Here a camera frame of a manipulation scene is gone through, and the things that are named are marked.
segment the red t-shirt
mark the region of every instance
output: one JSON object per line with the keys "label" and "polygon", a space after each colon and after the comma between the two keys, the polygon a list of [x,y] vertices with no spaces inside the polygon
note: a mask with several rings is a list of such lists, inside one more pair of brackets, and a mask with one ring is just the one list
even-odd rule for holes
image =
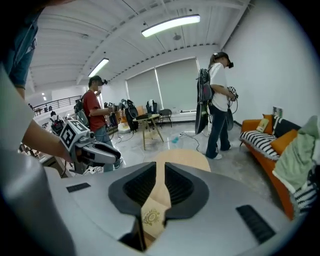
{"label": "red t-shirt", "polygon": [[[90,114],[90,110],[101,109],[97,96],[92,90],[86,92],[83,97],[83,109],[87,117]],[[103,115],[90,116],[89,123],[90,130],[95,132],[106,125],[106,119]]]}

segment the cap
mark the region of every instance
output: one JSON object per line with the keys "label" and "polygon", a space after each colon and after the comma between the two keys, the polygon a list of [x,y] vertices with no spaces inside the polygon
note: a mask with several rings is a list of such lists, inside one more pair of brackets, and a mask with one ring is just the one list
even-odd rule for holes
{"label": "cap", "polygon": [[91,85],[91,83],[93,81],[100,81],[102,84],[104,84],[104,82],[102,81],[101,77],[98,75],[94,75],[93,77],[90,77],[89,79],[89,86]]}
{"label": "cap", "polygon": [[225,57],[225,58],[227,58],[228,61],[229,61],[229,65],[228,65],[229,69],[231,69],[231,68],[234,67],[234,63],[230,61],[229,55],[226,54],[224,51],[220,51],[220,52],[214,53],[214,57],[215,57],[216,59]]}

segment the green cloth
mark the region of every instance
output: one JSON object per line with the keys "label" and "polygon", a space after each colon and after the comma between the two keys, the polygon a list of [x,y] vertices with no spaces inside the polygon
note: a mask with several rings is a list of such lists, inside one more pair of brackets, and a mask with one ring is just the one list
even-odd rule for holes
{"label": "green cloth", "polygon": [[292,193],[306,183],[308,173],[315,165],[312,156],[315,140],[320,137],[317,120],[316,115],[308,120],[275,164],[275,176],[280,178]]}

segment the ceiling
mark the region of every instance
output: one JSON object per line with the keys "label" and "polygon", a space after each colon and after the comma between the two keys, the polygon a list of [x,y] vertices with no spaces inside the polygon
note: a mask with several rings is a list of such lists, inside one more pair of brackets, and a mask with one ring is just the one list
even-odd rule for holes
{"label": "ceiling", "polygon": [[[223,48],[250,0],[76,0],[47,7],[38,19],[37,47],[30,65],[26,94],[86,85],[100,71],[115,79],[151,58],[181,48]],[[145,38],[141,31],[179,16],[199,14],[200,22]],[[180,40],[173,40],[175,34]]]}

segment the cushion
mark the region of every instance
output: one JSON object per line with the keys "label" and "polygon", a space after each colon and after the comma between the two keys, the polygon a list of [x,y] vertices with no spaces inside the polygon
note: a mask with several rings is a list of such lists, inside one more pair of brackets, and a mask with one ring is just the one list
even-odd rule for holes
{"label": "cushion", "polygon": [[292,129],[281,137],[271,142],[271,147],[281,156],[286,147],[297,137],[298,131]]}
{"label": "cushion", "polygon": [[264,129],[264,133],[272,135],[272,114],[263,114],[263,118],[269,120],[268,125]]}
{"label": "cushion", "polygon": [[280,157],[270,145],[277,137],[261,133],[257,130],[244,131],[240,134],[240,141],[248,143],[254,150],[260,152],[264,157],[277,161]]}
{"label": "cushion", "polygon": [[272,135],[276,136],[277,138],[290,132],[292,129],[298,131],[301,128],[301,126],[296,125],[295,123],[290,122],[276,115],[272,115],[272,126]]}

